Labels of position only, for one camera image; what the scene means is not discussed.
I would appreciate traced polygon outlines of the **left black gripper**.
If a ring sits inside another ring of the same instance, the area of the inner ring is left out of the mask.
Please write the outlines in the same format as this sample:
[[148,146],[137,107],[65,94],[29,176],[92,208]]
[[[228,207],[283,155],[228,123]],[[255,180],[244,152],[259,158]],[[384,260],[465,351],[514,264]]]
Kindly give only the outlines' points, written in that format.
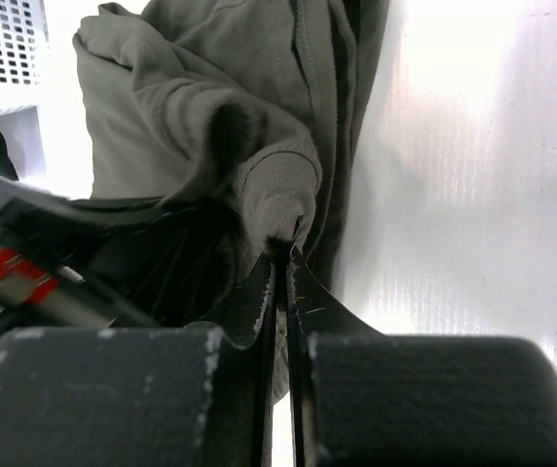
[[214,200],[78,199],[6,177],[0,305],[11,326],[180,327],[234,281],[236,214]]

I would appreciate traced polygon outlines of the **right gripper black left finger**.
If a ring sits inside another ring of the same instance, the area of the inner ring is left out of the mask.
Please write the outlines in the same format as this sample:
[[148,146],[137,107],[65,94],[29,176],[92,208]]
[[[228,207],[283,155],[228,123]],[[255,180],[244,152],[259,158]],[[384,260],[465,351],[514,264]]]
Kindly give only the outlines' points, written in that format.
[[267,466],[277,269],[179,329],[0,339],[0,466]]

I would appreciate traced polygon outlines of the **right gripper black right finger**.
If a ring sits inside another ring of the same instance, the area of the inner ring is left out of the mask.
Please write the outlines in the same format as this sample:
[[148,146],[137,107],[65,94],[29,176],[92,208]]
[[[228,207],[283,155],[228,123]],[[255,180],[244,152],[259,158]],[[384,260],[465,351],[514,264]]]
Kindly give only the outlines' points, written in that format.
[[286,266],[298,466],[557,466],[557,373],[511,337],[385,335]]

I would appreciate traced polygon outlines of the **olive green shorts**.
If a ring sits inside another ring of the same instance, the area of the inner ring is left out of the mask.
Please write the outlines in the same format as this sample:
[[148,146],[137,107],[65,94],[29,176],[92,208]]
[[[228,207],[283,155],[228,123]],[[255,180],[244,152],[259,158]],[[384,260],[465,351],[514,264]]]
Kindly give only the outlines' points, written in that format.
[[151,240],[164,260],[108,273],[167,326],[197,320],[277,240],[332,283],[384,1],[116,3],[72,43],[92,196],[193,203]]

